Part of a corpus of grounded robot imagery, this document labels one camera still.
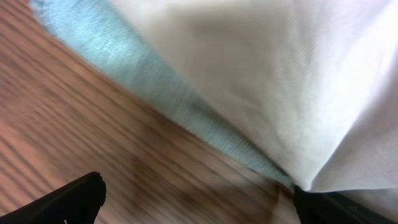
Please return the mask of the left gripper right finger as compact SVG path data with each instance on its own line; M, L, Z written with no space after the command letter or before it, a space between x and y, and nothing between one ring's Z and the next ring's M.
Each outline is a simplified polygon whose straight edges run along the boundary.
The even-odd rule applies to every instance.
M296 186L294 205L301 224L395 224L338 192L309 193Z

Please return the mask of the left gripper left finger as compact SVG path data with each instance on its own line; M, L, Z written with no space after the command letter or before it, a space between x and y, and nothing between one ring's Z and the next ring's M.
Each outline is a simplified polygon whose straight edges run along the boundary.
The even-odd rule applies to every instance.
M1 217L1 224L94 224L106 200L106 184L90 172Z

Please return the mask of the beige khaki shorts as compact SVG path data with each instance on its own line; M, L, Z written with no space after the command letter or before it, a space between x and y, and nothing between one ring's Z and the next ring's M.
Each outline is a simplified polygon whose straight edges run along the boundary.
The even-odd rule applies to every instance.
M307 192L397 219L396 0L113 0Z

